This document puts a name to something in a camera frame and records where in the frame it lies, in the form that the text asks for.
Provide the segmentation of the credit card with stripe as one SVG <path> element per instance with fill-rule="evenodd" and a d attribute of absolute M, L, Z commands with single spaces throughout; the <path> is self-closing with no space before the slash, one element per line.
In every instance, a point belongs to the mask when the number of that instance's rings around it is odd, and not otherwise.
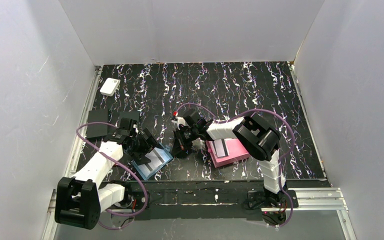
<path fill-rule="evenodd" d="M 145 156 L 151 159 L 151 162 L 138 166 L 138 169 L 145 175 L 153 175 L 173 159 L 168 151 L 159 148 L 154 148 Z"/>

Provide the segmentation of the blue card holder wallet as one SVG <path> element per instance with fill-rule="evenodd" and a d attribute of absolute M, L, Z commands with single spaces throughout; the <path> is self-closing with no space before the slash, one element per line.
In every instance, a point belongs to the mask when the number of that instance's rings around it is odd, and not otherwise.
<path fill-rule="evenodd" d="M 144 160 L 149 160 L 149 162 L 138 164 L 136 160 L 133 160 L 132 165 L 136 169 L 137 173 L 141 176 L 141 178 L 146 181 L 174 158 L 170 154 L 169 150 L 170 149 L 167 149 L 158 143 L 156 147 L 152 149 L 152 151 L 140 159 L 142 162 Z"/>

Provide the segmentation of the pink plastic box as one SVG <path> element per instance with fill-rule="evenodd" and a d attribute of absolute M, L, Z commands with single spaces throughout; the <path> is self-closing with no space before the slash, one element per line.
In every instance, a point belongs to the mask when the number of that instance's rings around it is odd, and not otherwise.
<path fill-rule="evenodd" d="M 238 139 L 206 141 L 207 151 L 216 168 L 248 159 L 251 155 Z"/>

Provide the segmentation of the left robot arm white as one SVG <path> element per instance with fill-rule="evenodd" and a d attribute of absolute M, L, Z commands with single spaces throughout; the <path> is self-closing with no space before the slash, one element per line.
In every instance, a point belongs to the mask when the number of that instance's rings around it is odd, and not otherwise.
<path fill-rule="evenodd" d="M 101 213 L 115 203 L 125 199 L 126 187 L 120 183 L 101 184 L 114 165 L 123 168 L 137 181 L 145 199 L 149 198 L 143 182 L 132 170 L 122 164 L 122 159 L 150 162 L 148 154 L 164 147 L 156 141 L 147 128 L 139 129 L 138 122 L 131 118 L 122 118 L 119 125 L 107 123 L 114 130 L 108 133 L 97 147 L 80 134 L 77 136 L 96 153 L 87 164 L 71 177 L 62 177 L 56 189 L 54 220 L 58 224 L 93 229 L 99 222 Z"/>

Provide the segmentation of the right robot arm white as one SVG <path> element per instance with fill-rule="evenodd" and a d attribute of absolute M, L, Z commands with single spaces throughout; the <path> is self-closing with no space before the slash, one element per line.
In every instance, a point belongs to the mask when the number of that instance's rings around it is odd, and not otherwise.
<path fill-rule="evenodd" d="M 172 156 L 182 158 L 192 149 L 197 139 L 215 145 L 232 140 L 260 162 L 267 191 L 278 194 L 284 188 L 286 181 L 279 173 L 281 134 L 257 113 L 246 113 L 231 121 L 219 123 L 212 119 L 206 120 L 196 110 L 189 109 L 182 115 L 174 112 L 171 121 L 176 124 L 170 151 Z"/>

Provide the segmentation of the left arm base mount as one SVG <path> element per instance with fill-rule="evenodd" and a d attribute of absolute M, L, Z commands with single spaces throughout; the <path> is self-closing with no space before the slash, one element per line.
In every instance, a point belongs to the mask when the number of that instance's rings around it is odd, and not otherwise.
<path fill-rule="evenodd" d="M 127 191 L 124 199 L 115 203 L 111 207 L 111 211 L 117 214 L 131 215 L 139 211 L 146 202 L 146 198 L 141 191 Z M 135 220 L 134 216 L 119 216 L 110 214 L 110 224 L 112 230 L 121 230 Z"/>

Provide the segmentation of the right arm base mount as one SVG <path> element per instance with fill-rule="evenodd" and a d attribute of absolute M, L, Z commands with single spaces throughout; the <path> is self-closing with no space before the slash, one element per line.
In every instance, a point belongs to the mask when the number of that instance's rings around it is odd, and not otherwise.
<path fill-rule="evenodd" d="M 247 211 L 259 210 L 265 225 L 278 229 L 290 219 L 287 211 L 299 207 L 299 203 L 294 190 L 289 189 L 285 193 L 279 191 L 275 194 L 269 190 L 258 189 L 246 193 L 242 206 Z"/>

